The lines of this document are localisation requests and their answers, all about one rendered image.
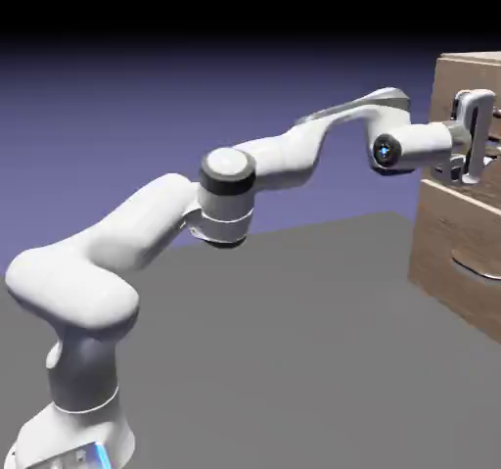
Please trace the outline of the wooden drawer front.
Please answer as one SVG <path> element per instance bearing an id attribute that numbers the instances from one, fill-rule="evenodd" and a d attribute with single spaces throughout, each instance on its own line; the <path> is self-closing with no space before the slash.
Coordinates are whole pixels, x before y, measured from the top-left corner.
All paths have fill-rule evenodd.
<path id="1" fill-rule="evenodd" d="M 501 51 L 444 53 L 434 71 L 430 120 L 443 120 L 450 115 L 455 94 L 463 89 L 489 89 L 496 94 L 495 107 L 501 110 Z M 489 129 L 493 148 L 489 155 L 495 161 L 484 170 L 476 186 L 458 191 L 501 210 L 501 119 L 493 118 Z"/>
<path id="2" fill-rule="evenodd" d="M 501 210 L 431 178 L 420 183 L 408 279 L 501 344 L 501 282 L 457 264 L 453 251 L 501 260 Z"/>

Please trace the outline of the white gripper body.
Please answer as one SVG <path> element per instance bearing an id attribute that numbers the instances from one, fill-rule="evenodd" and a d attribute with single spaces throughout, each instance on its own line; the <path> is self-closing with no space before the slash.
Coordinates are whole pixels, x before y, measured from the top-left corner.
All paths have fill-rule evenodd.
<path id="1" fill-rule="evenodd" d="M 456 120 L 471 135 L 470 149 L 462 169 L 462 185 L 476 185 L 480 181 L 495 100 L 495 93 L 488 89 L 460 90 L 455 96 Z"/>

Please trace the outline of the light wooden cabinet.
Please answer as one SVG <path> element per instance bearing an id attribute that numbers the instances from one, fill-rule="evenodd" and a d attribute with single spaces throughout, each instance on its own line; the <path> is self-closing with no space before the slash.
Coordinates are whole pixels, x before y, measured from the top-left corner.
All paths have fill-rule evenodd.
<path id="1" fill-rule="evenodd" d="M 408 278 L 501 344 L 501 51 L 444 53 L 436 61 L 430 118 L 442 120 L 461 89 L 496 95 L 486 153 L 473 187 L 420 182 Z"/>

